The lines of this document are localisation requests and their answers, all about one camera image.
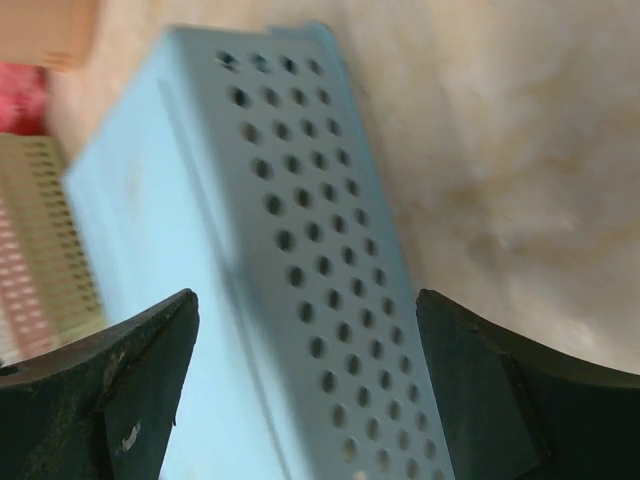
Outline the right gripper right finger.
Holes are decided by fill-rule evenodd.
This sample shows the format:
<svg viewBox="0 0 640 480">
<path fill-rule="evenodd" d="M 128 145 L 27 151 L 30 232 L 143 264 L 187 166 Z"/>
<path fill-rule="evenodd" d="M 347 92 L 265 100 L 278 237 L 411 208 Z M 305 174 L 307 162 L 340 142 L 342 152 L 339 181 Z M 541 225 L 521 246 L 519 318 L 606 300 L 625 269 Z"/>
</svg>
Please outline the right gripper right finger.
<svg viewBox="0 0 640 480">
<path fill-rule="evenodd" d="M 636 479 L 639 377 L 561 353 L 434 290 L 416 314 L 458 479 Z"/>
</svg>

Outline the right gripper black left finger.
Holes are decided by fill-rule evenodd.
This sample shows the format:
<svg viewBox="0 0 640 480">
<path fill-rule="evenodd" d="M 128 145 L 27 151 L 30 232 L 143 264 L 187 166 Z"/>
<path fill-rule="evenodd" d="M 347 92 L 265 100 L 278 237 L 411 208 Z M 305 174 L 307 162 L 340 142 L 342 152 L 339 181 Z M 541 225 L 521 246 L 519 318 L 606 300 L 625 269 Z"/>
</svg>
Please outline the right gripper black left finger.
<svg viewBox="0 0 640 480">
<path fill-rule="evenodd" d="M 198 299 L 185 289 L 2 366 L 2 478 L 159 478 L 198 328 Z"/>
</svg>

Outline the blue plastic basket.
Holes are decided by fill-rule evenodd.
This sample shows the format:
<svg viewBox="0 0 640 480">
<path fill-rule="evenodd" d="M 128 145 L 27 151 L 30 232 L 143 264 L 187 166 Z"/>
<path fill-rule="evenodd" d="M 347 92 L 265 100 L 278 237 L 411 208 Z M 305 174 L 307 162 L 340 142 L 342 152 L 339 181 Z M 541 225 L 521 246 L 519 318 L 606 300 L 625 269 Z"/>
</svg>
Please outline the blue plastic basket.
<svg viewBox="0 0 640 480">
<path fill-rule="evenodd" d="M 453 477 L 325 25 L 166 31 L 64 185 L 110 323 L 198 296 L 163 478 Z"/>
</svg>

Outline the peach capybara print bucket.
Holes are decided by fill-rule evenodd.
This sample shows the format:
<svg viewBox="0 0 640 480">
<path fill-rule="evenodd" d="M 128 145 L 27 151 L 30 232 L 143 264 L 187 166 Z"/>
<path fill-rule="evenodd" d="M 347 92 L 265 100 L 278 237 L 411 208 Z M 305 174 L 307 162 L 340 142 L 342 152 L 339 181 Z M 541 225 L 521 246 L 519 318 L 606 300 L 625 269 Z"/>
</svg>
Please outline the peach capybara print bucket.
<svg viewBox="0 0 640 480">
<path fill-rule="evenodd" d="M 58 71 L 83 66 L 102 7 L 99 0 L 1 0 L 1 60 Z"/>
</svg>

